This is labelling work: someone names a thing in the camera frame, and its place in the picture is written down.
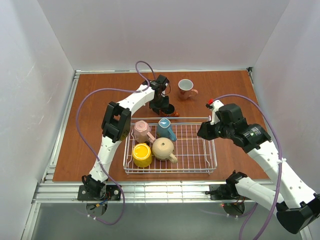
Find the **wire basket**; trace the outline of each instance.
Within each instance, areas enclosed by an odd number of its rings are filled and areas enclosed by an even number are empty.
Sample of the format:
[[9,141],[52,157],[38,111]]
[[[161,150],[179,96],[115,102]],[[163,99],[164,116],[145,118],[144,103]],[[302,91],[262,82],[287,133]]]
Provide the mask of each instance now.
[[135,141],[133,128],[137,121],[143,120],[150,126],[150,132],[157,138],[157,124],[161,117],[132,118],[131,131],[125,140],[123,168],[127,174],[151,174],[151,173],[213,173],[217,168],[215,143],[197,136],[202,122],[210,120],[210,117],[167,117],[171,121],[172,130],[176,135],[174,155],[178,162],[169,160],[160,161],[152,155],[149,166],[142,168],[134,164],[132,156]]

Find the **blue mug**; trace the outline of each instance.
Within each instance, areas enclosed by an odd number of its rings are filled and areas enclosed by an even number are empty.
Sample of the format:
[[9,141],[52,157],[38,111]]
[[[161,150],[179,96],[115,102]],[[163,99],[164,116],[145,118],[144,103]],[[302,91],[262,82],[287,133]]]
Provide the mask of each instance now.
[[177,141],[177,137],[172,130],[171,122],[167,118],[162,118],[158,122],[158,125],[156,127],[156,136],[158,138],[170,139],[173,142]]

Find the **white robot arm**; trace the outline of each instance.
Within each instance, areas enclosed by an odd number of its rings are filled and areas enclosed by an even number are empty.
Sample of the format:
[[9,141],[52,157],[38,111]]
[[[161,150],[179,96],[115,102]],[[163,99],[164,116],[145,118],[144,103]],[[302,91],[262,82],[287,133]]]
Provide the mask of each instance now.
[[106,194],[105,181],[109,173],[111,163],[120,143],[126,139],[130,133],[131,116],[146,103],[155,113],[166,111],[169,107],[169,97],[165,95],[165,90],[170,84],[169,80],[159,75],[156,80],[149,81],[150,87],[146,89],[147,82],[143,82],[137,89],[137,92],[129,95],[127,98],[115,103],[110,102],[106,108],[102,121],[102,140],[98,159],[95,160],[94,166],[89,175],[82,176],[83,186],[80,186],[78,200],[95,200],[101,199]]
[[[279,163],[282,162],[280,194],[275,214],[285,229],[296,234],[319,217],[320,195],[298,177],[285,158],[279,160],[275,144],[260,125],[248,125],[236,104],[223,105],[219,100],[211,100],[206,106],[212,111],[212,120],[202,123],[199,137],[207,140],[233,140],[235,145],[241,147],[260,165],[274,184],[278,179]],[[275,198],[273,190],[256,183],[242,172],[234,171],[226,180],[226,185],[221,187],[229,190],[230,196],[250,198],[268,210],[271,209]],[[218,189],[212,194],[219,195],[222,192],[226,193]]]
[[[141,91],[145,88],[146,86],[142,84],[137,90]],[[127,98],[119,101],[118,105],[124,109],[129,109],[131,112],[131,115],[133,115],[139,108],[141,108],[146,103],[153,100],[154,96],[155,96],[155,90],[149,87],[146,91],[141,91],[141,92],[131,94]],[[100,162],[103,165],[103,168],[106,170],[107,173],[109,173],[111,162],[121,142],[122,142],[121,140],[117,140],[116,142],[113,142],[113,139],[111,139],[110,137],[106,135],[102,135],[101,146],[98,153],[98,157],[100,159]],[[95,160],[94,166],[89,174],[94,180],[100,181],[100,182],[104,182],[108,178],[106,174],[102,171],[101,166],[97,159]]]

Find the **wooden tabletop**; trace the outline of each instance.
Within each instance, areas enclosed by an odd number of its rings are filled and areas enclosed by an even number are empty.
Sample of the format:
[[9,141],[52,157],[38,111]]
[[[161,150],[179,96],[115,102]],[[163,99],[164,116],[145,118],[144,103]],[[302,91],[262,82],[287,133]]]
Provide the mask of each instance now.
[[[206,72],[162,72],[171,84],[170,103],[175,106],[181,117],[207,117],[210,111],[205,104],[211,98],[225,94],[241,94],[257,102],[248,73],[239,71],[206,71]],[[149,79],[151,73],[145,73]],[[182,101],[178,98],[178,82],[190,79],[199,94]],[[88,175],[95,163],[95,156],[84,144],[76,129],[76,112],[80,102],[90,92],[100,88],[120,88],[136,90],[143,82],[137,73],[82,74],[78,80],[72,102],[61,150],[59,153],[54,182],[79,182],[81,176]],[[101,145],[101,124],[109,102],[118,102],[129,93],[119,91],[103,91],[91,96],[81,109],[79,116],[82,133],[96,152]],[[249,124],[258,123],[265,128],[259,111],[248,101],[237,97],[226,97],[224,104],[235,103],[241,107]],[[140,108],[132,117],[158,117],[148,106]],[[113,158],[109,174],[117,181],[173,181],[173,180],[225,180],[233,170],[246,173],[252,179],[267,179],[267,175],[259,165],[246,155],[243,150],[233,145],[231,140],[216,139],[215,141],[217,169],[210,175],[207,173],[148,173],[129,174],[123,168],[125,141],[118,147]]]

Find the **white panel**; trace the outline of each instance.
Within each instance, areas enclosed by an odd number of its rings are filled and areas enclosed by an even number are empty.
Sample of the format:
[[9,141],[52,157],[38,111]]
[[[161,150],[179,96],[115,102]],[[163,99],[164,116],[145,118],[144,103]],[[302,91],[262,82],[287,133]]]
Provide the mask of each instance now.
[[38,0],[80,70],[253,66],[289,0]]
[[[253,68],[260,105],[283,156],[320,193],[320,2],[292,0]],[[320,220],[311,224],[320,238]]]
[[21,238],[74,70],[36,0],[0,2],[0,239]]

